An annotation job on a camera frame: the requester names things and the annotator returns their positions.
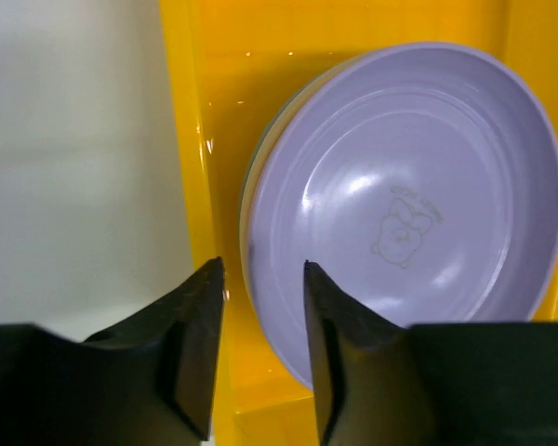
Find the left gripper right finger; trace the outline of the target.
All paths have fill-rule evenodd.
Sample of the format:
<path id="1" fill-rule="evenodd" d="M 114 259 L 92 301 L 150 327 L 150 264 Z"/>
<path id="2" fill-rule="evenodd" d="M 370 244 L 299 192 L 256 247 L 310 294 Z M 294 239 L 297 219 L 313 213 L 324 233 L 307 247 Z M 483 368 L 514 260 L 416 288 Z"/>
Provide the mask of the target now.
<path id="1" fill-rule="evenodd" d="M 303 267 L 324 445 L 558 445 L 558 322 L 401 328 Z"/>

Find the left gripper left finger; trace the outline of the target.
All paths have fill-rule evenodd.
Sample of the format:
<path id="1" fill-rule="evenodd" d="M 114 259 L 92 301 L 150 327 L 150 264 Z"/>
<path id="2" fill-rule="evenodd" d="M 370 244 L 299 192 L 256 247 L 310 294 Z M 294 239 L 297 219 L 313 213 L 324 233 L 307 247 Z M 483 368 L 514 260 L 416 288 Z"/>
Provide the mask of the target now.
<path id="1" fill-rule="evenodd" d="M 212 422 L 224 267 L 74 342 L 0 324 L 0 445 L 198 445 Z"/>

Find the pink plate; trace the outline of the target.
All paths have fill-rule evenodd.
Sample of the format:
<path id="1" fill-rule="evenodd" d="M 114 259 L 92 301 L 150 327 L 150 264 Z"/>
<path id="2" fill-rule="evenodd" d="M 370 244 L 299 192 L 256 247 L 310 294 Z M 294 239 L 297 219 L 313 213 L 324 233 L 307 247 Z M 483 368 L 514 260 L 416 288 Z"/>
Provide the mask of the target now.
<path id="1" fill-rule="evenodd" d="M 249 253 L 247 238 L 250 210 L 256 195 L 259 177 L 264 170 L 264 166 L 272 152 L 274 144 L 276 140 L 281 137 L 295 114 L 309 100 L 309 98 L 333 77 L 353 65 L 359 58 L 361 58 L 361 55 L 342 61 L 340 64 L 316 76 L 308 84 L 303 86 L 296 94 L 294 94 L 271 119 L 263 134 L 259 138 L 257 146 L 250 157 L 241 188 L 239 206 L 240 261 L 246 294 L 249 299 L 252 299 L 248 272 Z"/>

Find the lavender plate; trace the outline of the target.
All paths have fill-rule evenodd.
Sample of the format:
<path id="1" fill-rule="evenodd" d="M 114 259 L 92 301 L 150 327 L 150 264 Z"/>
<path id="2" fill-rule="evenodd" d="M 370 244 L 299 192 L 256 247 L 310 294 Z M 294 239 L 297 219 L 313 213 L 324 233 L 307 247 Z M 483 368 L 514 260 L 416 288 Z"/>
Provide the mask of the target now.
<path id="1" fill-rule="evenodd" d="M 529 321 L 558 258 L 558 139 L 532 89 L 478 49 L 361 55 L 279 137 L 248 225 L 252 305 L 312 370 L 303 265 L 388 321 Z"/>

